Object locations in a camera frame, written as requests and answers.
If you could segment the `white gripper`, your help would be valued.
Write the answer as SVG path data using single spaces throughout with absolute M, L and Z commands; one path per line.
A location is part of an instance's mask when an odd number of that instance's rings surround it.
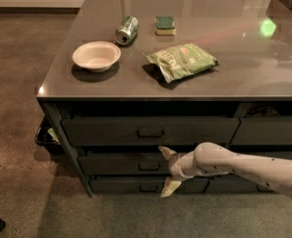
M 181 181 L 192 179 L 197 175 L 197 166 L 194 163 L 194 153 L 176 153 L 176 151 L 159 146 L 165 160 L 169 161 L 171 178 L 166 178 L 161 197 L 169 197 L 182 184 Z

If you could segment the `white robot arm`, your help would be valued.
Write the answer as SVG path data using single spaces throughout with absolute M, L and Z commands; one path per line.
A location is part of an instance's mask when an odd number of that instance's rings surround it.
M 162 197 L 170 196 L 187 179 L 234 174 L 292 198 L 292 160 L 232 152 L 205 142 L 189 153 L 159 146 L 169 164 Z

